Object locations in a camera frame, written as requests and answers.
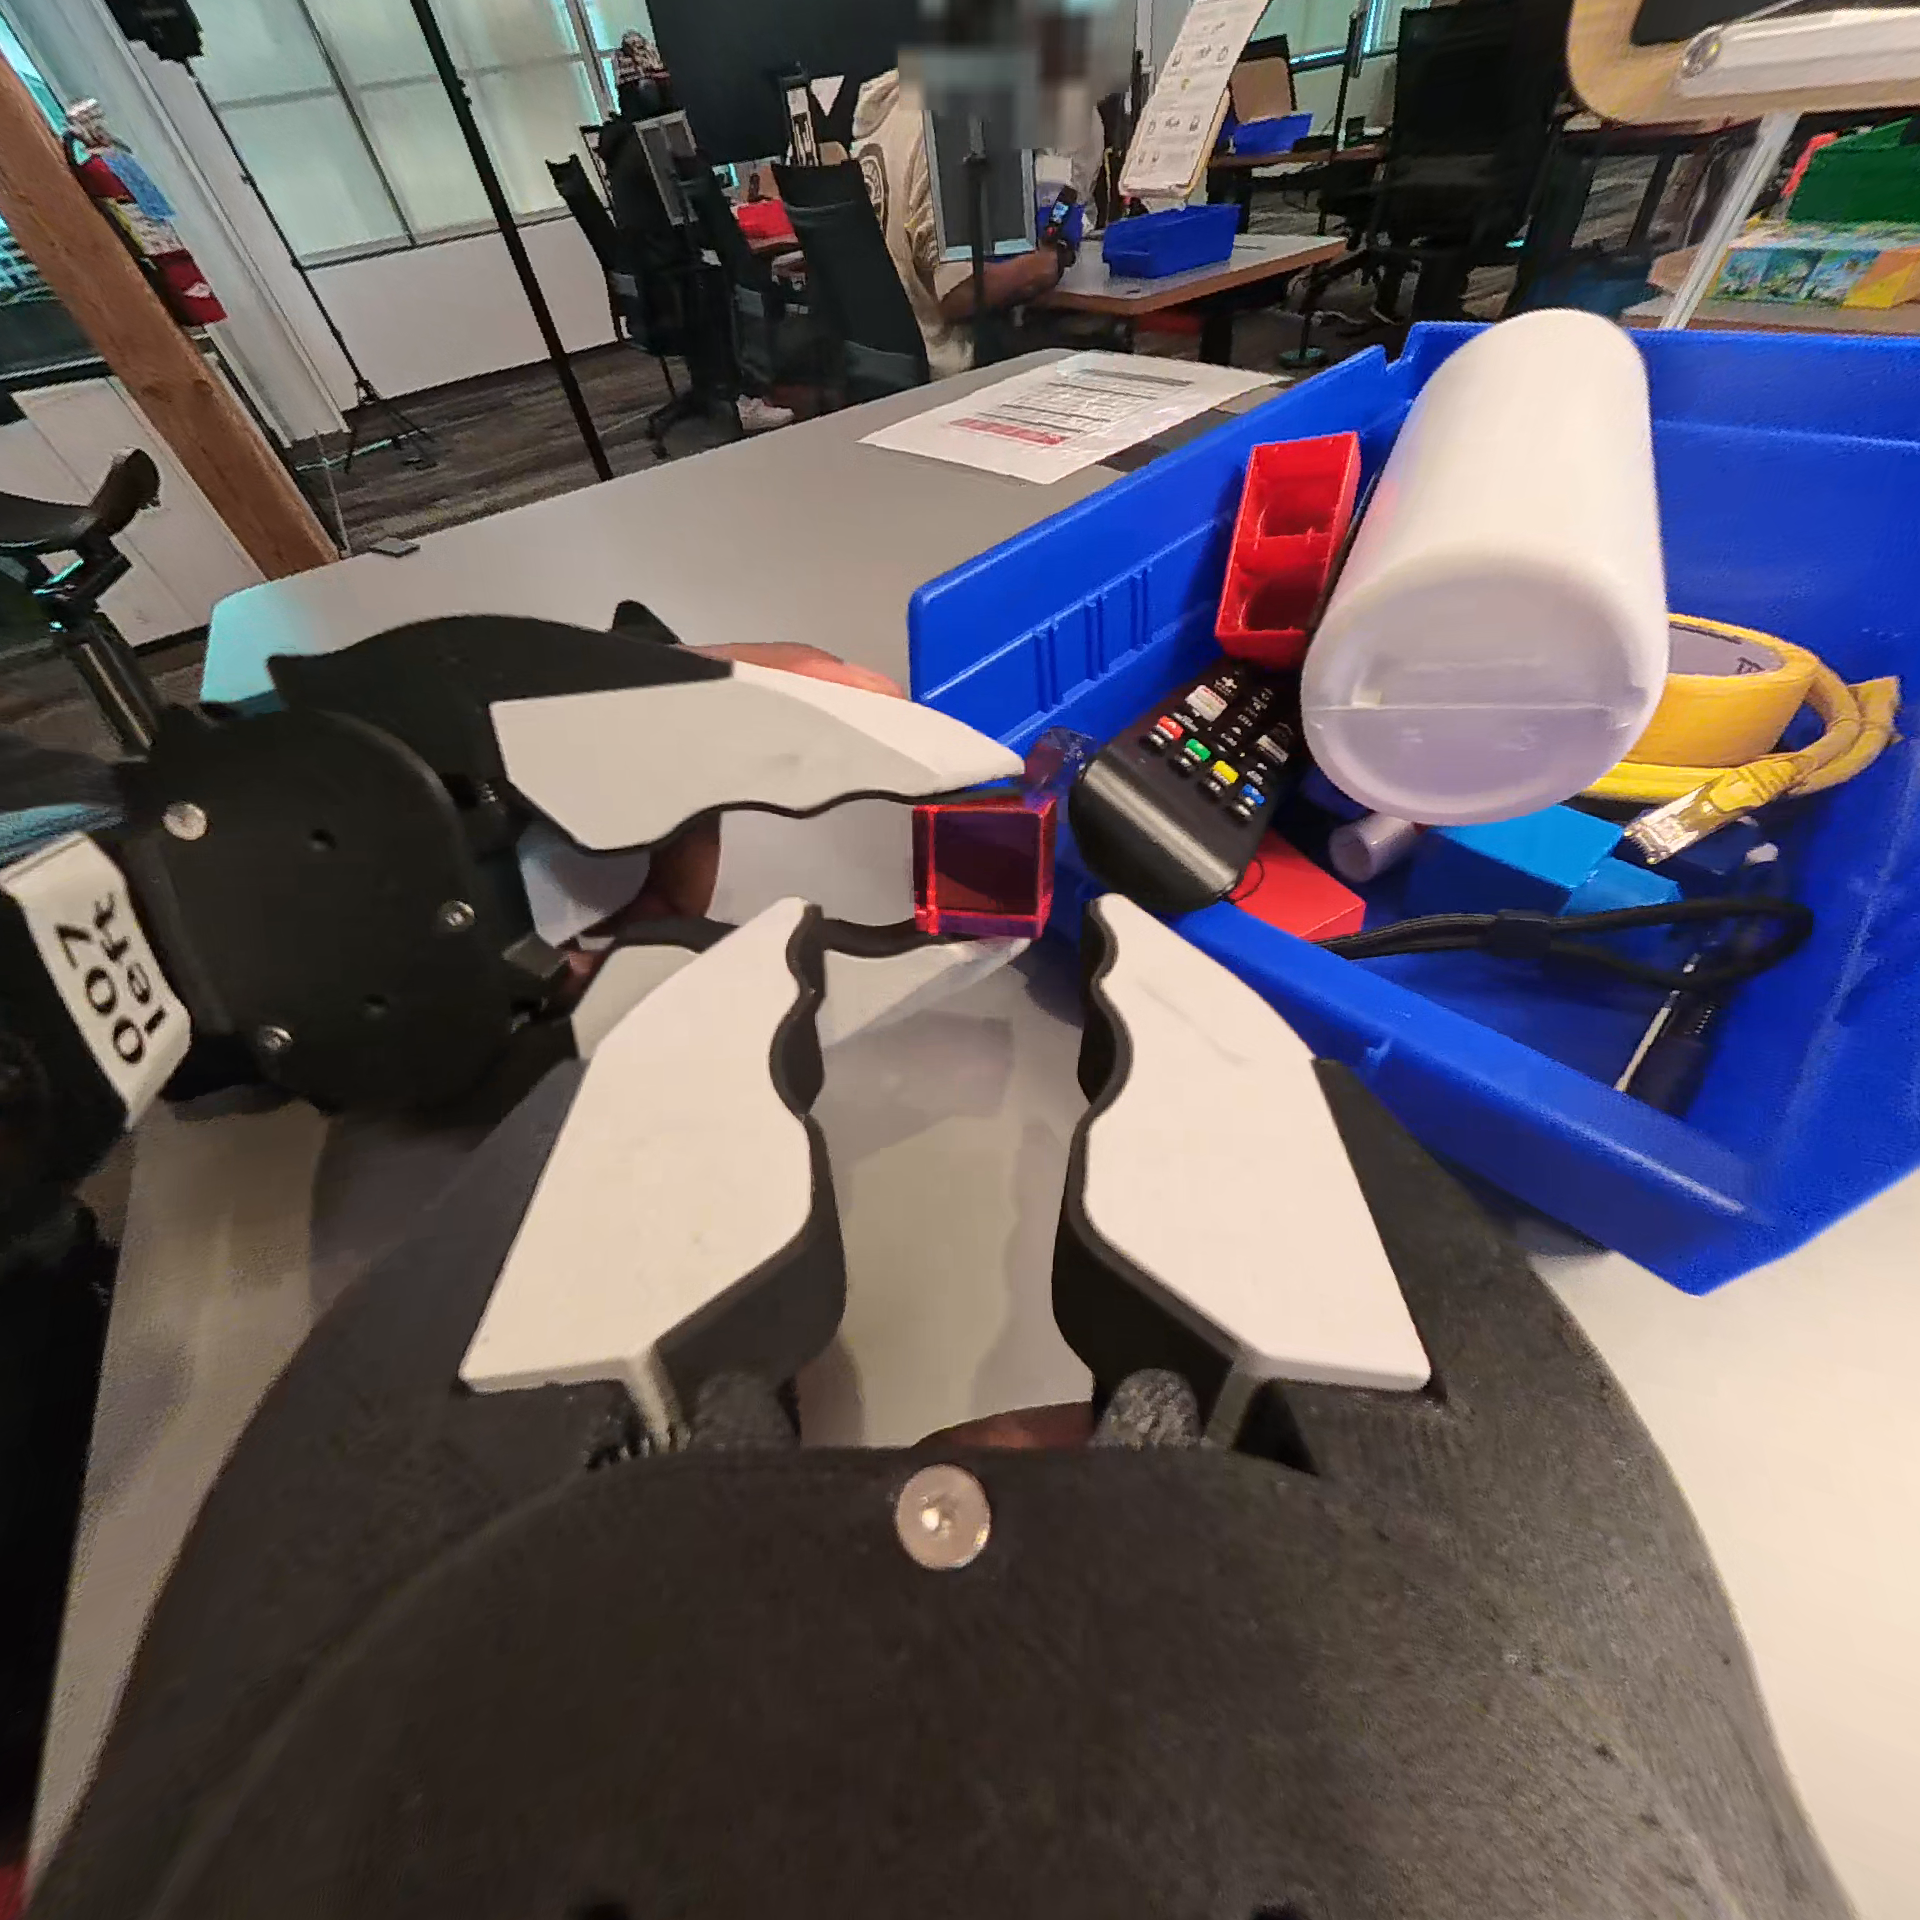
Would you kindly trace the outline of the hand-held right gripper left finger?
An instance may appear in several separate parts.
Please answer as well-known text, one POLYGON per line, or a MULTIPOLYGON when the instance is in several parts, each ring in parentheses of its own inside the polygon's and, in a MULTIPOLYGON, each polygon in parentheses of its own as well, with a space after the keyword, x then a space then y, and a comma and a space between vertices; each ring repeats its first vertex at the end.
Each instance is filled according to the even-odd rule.
POLYGON ((469 1391, 610 1383, 679 1442, 708 1383, 782 1389, 834 1343, 822 929, 774 902, 595 1046, 462 1357, 469 1391))

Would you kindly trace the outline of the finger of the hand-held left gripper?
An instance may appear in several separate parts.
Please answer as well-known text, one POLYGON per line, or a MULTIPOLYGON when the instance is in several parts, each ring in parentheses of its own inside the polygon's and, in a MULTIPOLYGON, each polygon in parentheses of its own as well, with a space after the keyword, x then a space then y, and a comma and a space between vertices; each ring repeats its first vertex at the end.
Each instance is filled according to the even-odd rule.
POLYGON ((1025 773, 945 712, 760 667, 494 703, 490 725, 507 784, 585 852, 648 852, 733 811, 923 804, 1025 773))
MULTIPOLYGON (((646 1002, 666 994, 679 1011, 685 997, 671 982, 704 965, 711 948, 733 941, 736 926, 715 918, 655 918, 623 933, 604 951, 567 1020, 567 1055, 595 1056, 646 1002)), ((824 1020, 830 1048, 872 1029, 961 994, 1022 958, 1035 941, 1018 933, 938 935, 914 922, 858 924, 817 917, 808 953, 819 987, 805 994, 785 948, 762 977, 749 962, 722 968, 724 984, 746 989, 744 1015, 731 999, 698 1018, 685 1016, 707 1044, 733 1041, 736 1026, 774 1044, 802 1015, 824 1020)))

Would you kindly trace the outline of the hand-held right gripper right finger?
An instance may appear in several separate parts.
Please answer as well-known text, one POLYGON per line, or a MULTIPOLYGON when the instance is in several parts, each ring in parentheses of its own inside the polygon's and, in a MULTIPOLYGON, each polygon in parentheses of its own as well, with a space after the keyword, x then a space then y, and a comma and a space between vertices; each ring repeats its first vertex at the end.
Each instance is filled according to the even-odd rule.
POLYGON ((1097 1396, 1159 1375, 1234 1440, 1264 1391, 1421 1394, 1433 1359, 1285 1015, 1120 895, 1080 921, 1085 1112, 1052 1316, 1097 1396))

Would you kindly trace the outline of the red translucent cube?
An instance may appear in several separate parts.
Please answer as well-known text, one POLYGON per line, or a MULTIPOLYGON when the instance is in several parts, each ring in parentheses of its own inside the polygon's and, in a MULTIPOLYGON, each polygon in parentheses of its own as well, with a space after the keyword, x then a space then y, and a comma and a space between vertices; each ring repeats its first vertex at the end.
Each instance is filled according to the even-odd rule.
POLYGON ((1052 729, 1027 750, 1018 776, 919 804, 917 933, 938 941, 1039 938, 1052 910, 1058 829, 1097 755, 1091 735, 1052 729))

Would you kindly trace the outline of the blue plastic bin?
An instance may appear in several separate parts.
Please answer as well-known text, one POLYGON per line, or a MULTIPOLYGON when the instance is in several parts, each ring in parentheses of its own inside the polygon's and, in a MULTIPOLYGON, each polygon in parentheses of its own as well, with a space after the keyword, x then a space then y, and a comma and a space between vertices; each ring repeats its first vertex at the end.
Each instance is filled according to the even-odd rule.
MULTIPOLYGON (((912 697, 1022 749, 1115 732, 1213 655, 1247 458, 1356 433, 1367 473, 1475 324, 1418 324, 917 588, 912 697)), ((1471 954, 1356 966, 1213 906, 1176 929, 1443 1159, 1693 1294, 1793 1254, 1917 1170, 1914 338, 1643 332, 1681 613, 1903 685, 1900 739, 1772 836, 1815 918, 1717 1018, 1693 1103, 1617 1080, 1654 1002, 1471 954)))

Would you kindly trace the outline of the red toy building block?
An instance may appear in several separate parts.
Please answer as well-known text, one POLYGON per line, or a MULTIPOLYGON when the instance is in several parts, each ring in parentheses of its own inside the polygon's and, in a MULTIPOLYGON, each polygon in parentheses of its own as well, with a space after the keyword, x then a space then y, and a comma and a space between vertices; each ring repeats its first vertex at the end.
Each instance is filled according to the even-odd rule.
POLYGON ((1362 473, 1354 433, 1253 449, 1213 628, 1230 660, 1275 673, 1306 660, 1362 473))

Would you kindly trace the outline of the black remote control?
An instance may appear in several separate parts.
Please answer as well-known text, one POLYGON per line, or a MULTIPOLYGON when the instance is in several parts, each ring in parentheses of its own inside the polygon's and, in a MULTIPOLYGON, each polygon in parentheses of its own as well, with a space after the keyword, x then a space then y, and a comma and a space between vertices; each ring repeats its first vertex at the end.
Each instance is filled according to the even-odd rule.
POLYGON ((1165 918, 1221 904, 1308 770, 1301 669, 1219 657, 1085 766, 1069 794, 1077 854, 1165 918))

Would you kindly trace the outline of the printed paper sheet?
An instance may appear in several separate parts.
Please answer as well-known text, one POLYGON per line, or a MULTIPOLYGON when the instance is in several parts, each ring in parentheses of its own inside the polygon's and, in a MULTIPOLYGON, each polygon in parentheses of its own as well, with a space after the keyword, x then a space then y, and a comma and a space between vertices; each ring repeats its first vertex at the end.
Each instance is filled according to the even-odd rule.
POLYGON ((1152 354, 1080 351, 884 426, 865 446, 1052 486, 1278 383, 1152 354))

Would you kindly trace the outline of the black pole stand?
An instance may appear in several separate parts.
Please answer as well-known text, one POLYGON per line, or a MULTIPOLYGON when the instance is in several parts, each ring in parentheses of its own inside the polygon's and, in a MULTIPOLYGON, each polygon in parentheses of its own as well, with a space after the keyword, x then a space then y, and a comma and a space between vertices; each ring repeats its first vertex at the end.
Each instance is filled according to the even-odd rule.
POLYGON ((478 125, 472 99, 469 94, 469 84, 459 73, 453 49, 432 5, 409 2, 409 11, 413 12, 428 61, 432 63, 439 84, 442 86, 446 106, 453 112, 472 172, 489 203, 494 230, 507 252, 529 315, 539 330, 540 349, 544 351, 548 369, 575 423, 589 469, 597 482, 607 484, 614 479, 609 450, 590 413, 589 398, 585 396, 575 373, 570 353, 565 346, 565 338, 546 298, 544 285, 522 243, 514 204, 478 125))

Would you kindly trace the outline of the white plastic cup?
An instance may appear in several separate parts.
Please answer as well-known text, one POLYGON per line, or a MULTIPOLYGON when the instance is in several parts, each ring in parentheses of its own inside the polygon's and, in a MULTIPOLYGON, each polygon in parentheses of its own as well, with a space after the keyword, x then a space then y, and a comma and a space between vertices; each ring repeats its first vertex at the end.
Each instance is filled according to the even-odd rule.
POLYGON ((1303 671, 1308 752, 1424 826, 1564 804, 1639 742, 1670 627, 1650 387, 1615 322, 1534 311, 1423 381, 1303 671))

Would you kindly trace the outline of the red fire extinguisher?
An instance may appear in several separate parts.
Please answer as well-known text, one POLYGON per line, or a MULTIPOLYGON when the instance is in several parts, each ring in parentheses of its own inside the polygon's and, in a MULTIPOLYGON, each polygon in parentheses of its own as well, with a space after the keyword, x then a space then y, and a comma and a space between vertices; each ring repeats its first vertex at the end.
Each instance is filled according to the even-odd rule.
POLYGON ((74 180, 170 317, 187 330, 224 324, 229 311, 183 239, 170 198, 113 132, 98 102, 72 102, 65 111, 61 137, 74 180))

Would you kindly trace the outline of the dotted paper sign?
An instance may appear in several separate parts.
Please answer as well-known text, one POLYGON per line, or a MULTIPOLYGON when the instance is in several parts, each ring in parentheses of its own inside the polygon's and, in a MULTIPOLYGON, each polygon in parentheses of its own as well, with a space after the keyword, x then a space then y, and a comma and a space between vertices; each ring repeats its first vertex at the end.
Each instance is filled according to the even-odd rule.
POLYGON ((1141 111, 1119 176, 1124 200, 1189 200, 1208 171, 1232 73, 1266 2, 1192 2, 1141 111))

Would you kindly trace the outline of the black board wooden rim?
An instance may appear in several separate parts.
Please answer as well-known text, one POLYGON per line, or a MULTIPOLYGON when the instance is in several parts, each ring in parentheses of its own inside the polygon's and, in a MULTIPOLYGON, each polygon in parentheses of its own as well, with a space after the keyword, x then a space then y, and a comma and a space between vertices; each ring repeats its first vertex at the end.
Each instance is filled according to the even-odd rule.
POLYGON ((1791 97, 1753 106, 1687 102, 1672 91, 1684 46, 1705 29, 1771 5, 1864 2, 1574 2, 1566 27, 1566 65, 1578 99, 1608 123, 1653 126, 1734 126, 1772 115, 1868 115, 1914 106, 1807 108, 1791 97))

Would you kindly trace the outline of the white light bar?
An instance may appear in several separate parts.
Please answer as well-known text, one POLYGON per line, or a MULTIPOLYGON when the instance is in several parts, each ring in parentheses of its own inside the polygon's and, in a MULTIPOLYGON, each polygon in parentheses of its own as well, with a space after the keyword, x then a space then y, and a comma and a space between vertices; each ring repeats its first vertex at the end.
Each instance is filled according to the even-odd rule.
POLYGON ((1914 106, 1919 5, 1771 5, 1703 29, 1684 46, 1672 91, 1687 102, 1804 108, 1914 106))

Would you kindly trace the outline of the wooden post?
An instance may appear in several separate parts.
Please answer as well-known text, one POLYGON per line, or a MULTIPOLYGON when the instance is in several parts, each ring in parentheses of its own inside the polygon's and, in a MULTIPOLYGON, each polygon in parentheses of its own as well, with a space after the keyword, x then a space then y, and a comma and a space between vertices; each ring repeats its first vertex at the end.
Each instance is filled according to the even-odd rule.
POLYGON ((86 194, 65 140, 11 63, 2 65, 2 215, 257 570, 281 581, 335 565, 339 546, 323 519, 86 194))

